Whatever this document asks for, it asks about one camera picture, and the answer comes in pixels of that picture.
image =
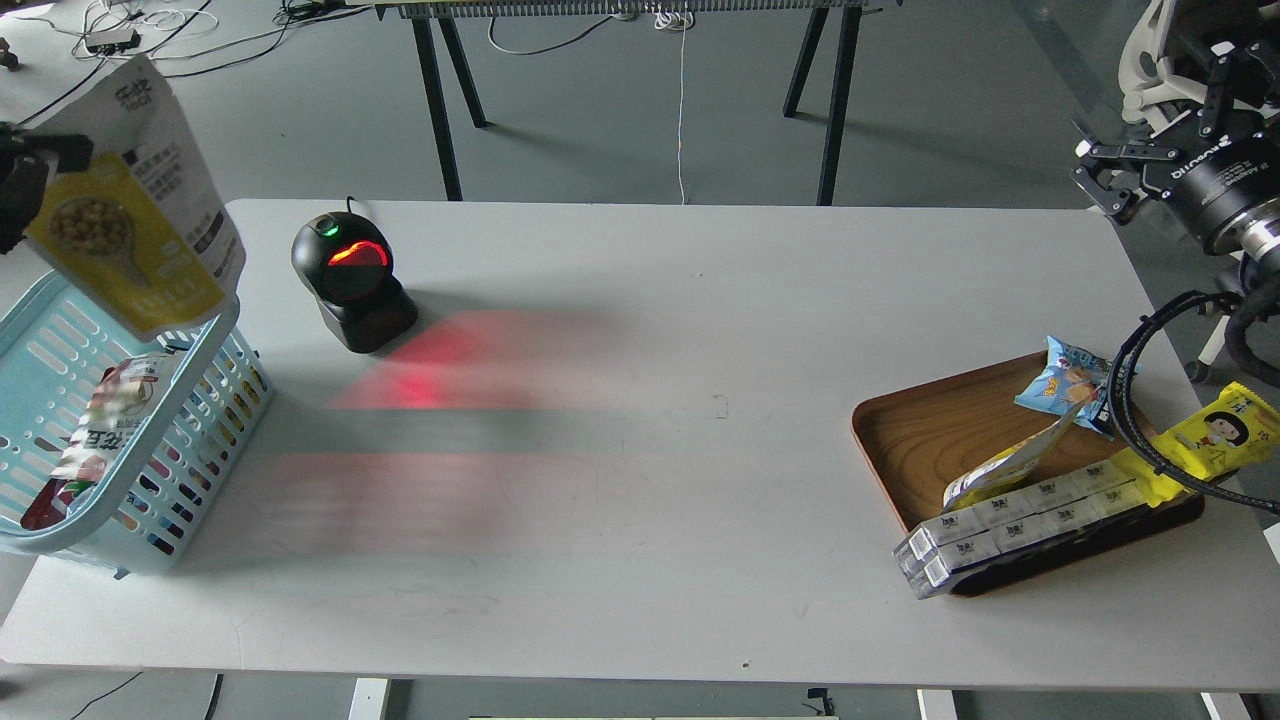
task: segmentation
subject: snack bag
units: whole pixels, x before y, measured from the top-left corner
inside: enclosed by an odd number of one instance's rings
[[[111,462],[160,404],[180,360],[180,355],[156,352],[131,357],[102,375],[70,445],[23,514],[23,528],[56,525],[92,497]]]
[[[1075,404],[1084,402],[1075,416],[1075,424],[1111,439],[1111,410],[1107,407],[1106,393],[1111,363],[1053,336],[1048,336],[1046,342],[1048,363],[1044,372],[1014,402],[1053,415],[1061,415]]]
[[[55,176],[32,247],[138,340],[189,328],[236,296],[244,250],[187,120],[145,54],[42,123],[93,142]]]
[[[942,492],[942,509],[959,510],[1014,489],[1053,450],[1084,406],[1084,401],[1076,402],[1052,425],[951,480]]]
[[[1207,480],[1244,465],[1261,462],[1280,439],[1280,415],[1240,383],[1222,388],[1217,400],[1151,441],[1161,455],[1198,479]],[[1152,507],[1172,500],[1185,488],[1157,474],[1132,448],[1111,462],[1138,478],[1138,487]]]

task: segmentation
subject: red scanner light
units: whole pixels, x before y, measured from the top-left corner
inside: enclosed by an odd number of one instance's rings
[[[333,265],[381,265],[385,268],[390,264],[390,258],[387,256],[387,250],[381,245],[369,240],[357,240],[347,247],[334,252],[329,258],[329,266]]]

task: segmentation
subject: barcode scanner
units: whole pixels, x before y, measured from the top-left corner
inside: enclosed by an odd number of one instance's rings
[[[325,213],[293,238],[293,269],[316,296],[329,331],[352,352],[372,352],[417,320],[392,275],[392,249],[367,218]]]

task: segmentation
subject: gray floor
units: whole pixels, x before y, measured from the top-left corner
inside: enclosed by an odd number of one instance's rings
[[[155,8],[178,0],[134,0]],[[858,46],[837,205],[1083,208],[1068,179],[1084,118],[1119,137],[1115,65],[1142,0],[987,0],[892,3],[868,17]],[[47,18],[77,28],[84,3],[63,0]],[[191,54],[269,29],[271,3],[214,3],[221,26],[175,41]],[[806,13],[701,14],[685,38],[682,176],[692,204],[812,204],[833,61],[829,23],[797,119],[782,99]],[[498,37],[520,49],[576,33],[589,18],[500,20]],[[483,20],[461,20],[481,100],[494,127],[467,123],[445,68],[447,101],[463,192],[471,201],[680,202],[676,136],[681,37],[652,23],[611,22],[586,40],[532,58],[492,50]],[[193,23],[191,29],[204,27]],[[92,65],[69,59],[70,37],[35,22],[0,19],[0,33],[28,65],[6,74],[0,118],[23,117]],[[159,38],[142,29],[143,46]],[[256,53],[266,41],[202,60],[161,63],[169,73]],[[291,32],[251,64],[174,81],[174,88],[225,200],[333,197],[443,200],[410,23],[372,13]],[[1222,265],[1203,258],[1160,209],[1121,233],[1153,302],[1210,288]],[[289,238],[280,238],[282,247]],[[1088,278],[1055,278],[1046,292],[1070,297]],[[1011,278],[1011,282],[1037,282]],[[1171,331],[1193,357],[1211,322]],[[1215,382],[1230,377],[1230,364]],[[1207,395],[1215,393],[1212,387]],[[1243,482],[1266,491],[1275,464]],[[27,565],[0,559],[0,612]],[[131,673],[0,665],[0,716],[70,717]],[[201,717],[214,676],[148,671],[83,717]],[[353,679],[228,675],[215,717],[346,717]],[[671,683],[544,683],[439,679],[397,683],[389,717],[810,715],[800,687]],[[833,688],[844,717],[914,717],[909,689]],[[1265,716],[1280,716],[1263,698]],[[963,719],[1201,719],[1192,694],[957,693]]]

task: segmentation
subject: blue snack bag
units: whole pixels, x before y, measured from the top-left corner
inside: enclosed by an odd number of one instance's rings
[[[1111,409],[1107,407],[1106,393],[1111,363],[1053,336],[1048,336],[1046,342],[1048,363],[1044,372],[1014,402],[1041,413],[1062,415],[1076,402],[1088,398],[1075,416],[1075,424],[1112,439]]]

